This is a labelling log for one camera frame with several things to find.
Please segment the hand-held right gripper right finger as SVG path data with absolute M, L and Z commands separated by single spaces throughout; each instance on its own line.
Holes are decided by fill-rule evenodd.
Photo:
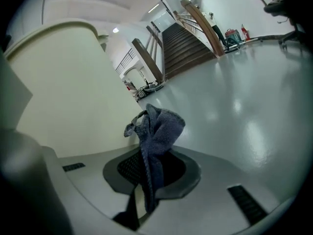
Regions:
M 181 199 L 188 195 L 201 179 L 201 167 L 192 155 L 195 151 L 173 146 L 159 157 L 163 171 L 163 187 L 155 192 L 157 200 Z

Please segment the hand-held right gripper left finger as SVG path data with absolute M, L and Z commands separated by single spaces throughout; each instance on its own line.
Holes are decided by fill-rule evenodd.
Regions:
M 145 180 L 140 149 L 133 149 L 107 162 L 103 176 L 115 192 L 131 195 L 137 185 Z

